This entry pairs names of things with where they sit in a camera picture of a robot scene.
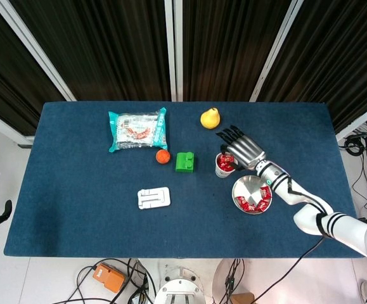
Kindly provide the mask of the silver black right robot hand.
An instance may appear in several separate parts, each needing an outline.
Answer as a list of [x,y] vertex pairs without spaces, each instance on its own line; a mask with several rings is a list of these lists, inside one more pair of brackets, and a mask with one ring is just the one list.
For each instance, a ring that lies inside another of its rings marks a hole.
[[224,141],[220,148],[221,153],[232,155],[240,170],[255,170],[257,164],[266,158],[263,149],[235,125],[230,125],[216,135]]

